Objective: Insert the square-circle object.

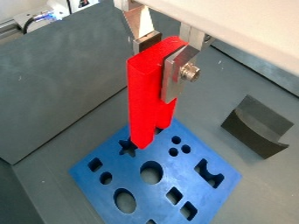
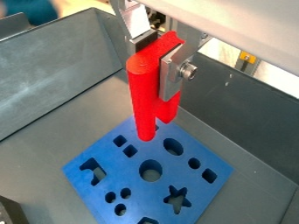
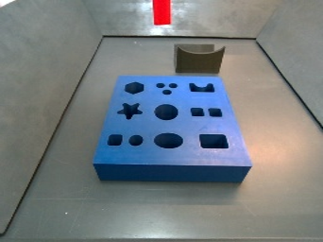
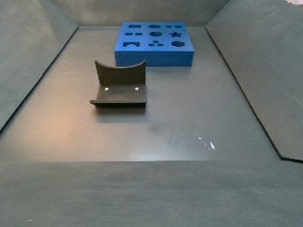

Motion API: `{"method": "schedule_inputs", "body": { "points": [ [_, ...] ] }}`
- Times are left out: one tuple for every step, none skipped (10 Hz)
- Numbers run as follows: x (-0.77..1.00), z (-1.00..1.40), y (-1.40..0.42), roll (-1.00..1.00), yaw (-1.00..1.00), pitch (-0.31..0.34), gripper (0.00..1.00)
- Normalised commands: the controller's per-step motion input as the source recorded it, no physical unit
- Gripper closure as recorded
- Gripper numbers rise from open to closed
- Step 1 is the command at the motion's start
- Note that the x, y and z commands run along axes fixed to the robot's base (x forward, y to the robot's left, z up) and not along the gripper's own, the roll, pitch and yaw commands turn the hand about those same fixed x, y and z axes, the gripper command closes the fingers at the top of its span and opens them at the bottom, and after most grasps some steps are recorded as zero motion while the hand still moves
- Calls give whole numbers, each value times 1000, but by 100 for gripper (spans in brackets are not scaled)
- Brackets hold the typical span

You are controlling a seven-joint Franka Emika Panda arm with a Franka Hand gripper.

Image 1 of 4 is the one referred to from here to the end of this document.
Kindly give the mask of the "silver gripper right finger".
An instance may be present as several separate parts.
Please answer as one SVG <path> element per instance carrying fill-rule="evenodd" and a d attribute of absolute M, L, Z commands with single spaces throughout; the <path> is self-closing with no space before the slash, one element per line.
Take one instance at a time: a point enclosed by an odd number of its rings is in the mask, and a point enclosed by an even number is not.
<path fill-rule="evenodd" d="M 196 67 L 198 53 L 210 45 L 214 38 L 188 24 L 180 26 L 180 40 L 186 45 L 180 46 L 162 61 L 161 100 L 169 103 L 181 93 L 186 81 L 194 82 L 201 70 Z"/>

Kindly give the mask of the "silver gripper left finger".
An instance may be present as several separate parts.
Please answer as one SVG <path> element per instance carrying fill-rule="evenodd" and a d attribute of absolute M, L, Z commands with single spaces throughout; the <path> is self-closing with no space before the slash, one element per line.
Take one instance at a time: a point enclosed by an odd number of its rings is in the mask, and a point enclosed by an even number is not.
<path fill-rule="evenodd" d="M 136 0 L 113 0 L 113 4 L 122 12 L 133 53 L 138 54 L 161 40 L 162 34 L 154 30 L 149 9 L 145 5 Z"/>

